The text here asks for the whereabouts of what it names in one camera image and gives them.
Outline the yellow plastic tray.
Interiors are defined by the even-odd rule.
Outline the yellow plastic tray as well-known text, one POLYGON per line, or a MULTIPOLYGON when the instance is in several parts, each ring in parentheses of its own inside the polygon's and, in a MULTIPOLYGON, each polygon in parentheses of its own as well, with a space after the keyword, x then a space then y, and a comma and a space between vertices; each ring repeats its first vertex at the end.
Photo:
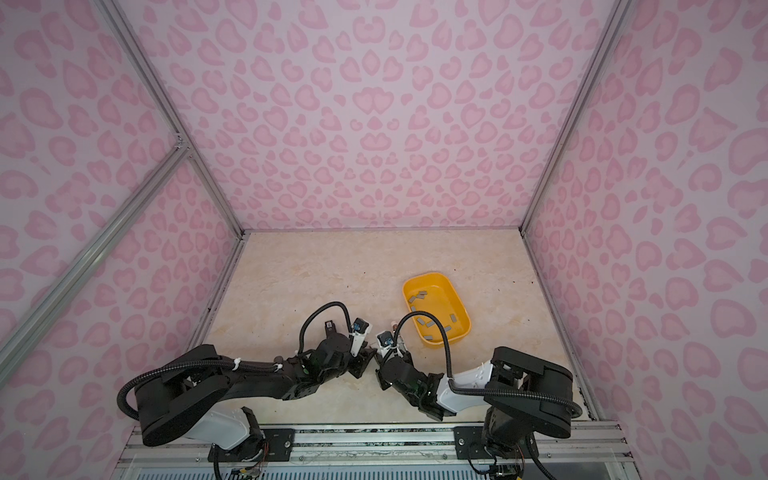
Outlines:
POLYGON ((436 317, 446 332, 450 343, 466 337, 472 328, 467 310, 451 281, 442 273, 430 272, 418 275, 403 284, 403 296, 409 311, 426 311, 436 317), (425 298, 416 298, 420 291, 426 291, 425 298), (451 322, 454 314, 457 322, 451 322))

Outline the black stapler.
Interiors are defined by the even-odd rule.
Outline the black stapler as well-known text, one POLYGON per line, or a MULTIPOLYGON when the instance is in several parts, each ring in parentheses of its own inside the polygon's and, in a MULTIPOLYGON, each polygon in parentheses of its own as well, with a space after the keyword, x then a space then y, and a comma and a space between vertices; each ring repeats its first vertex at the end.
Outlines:
POLYGON ((333 336, 337 332, 336 325, 332 320, 325 322, 324 330, 327 338, 333 336))

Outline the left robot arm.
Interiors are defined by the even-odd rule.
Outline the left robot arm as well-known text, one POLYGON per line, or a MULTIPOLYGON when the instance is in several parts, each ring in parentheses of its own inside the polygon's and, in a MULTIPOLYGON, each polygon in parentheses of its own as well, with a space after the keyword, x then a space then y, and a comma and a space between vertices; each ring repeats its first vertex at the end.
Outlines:
POLYGON ((215 405, 240 398, 293 401, 346 373, 360 378, 376 350, 357 339, 331 332, 317 348, 273 362, 226 357, 203 344, 128 381, 116 403, 124 415, 139 422, 146 446, 191 437, 208 419, 222 419, 224 425, 213 427, 215 433, 206 440, 231 450, 254 434, 255 416, 245 409, 233 416, 217 414, 215 405))

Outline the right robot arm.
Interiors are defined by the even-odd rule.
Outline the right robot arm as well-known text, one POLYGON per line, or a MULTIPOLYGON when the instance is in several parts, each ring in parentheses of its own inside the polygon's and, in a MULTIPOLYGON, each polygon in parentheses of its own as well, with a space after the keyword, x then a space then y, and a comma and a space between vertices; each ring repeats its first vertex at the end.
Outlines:
POLYGON ((573 399, 573 375, 558 365, 508 347, 490 361, 462 373, 424 373, 408 352, 377 359, 382 389, 394 389, 429 418, 442 421, 478 406, 487 408, 479 448, 489 456, 519 457, 536 433, 571 436, 572 421, 583 414, 573 399))

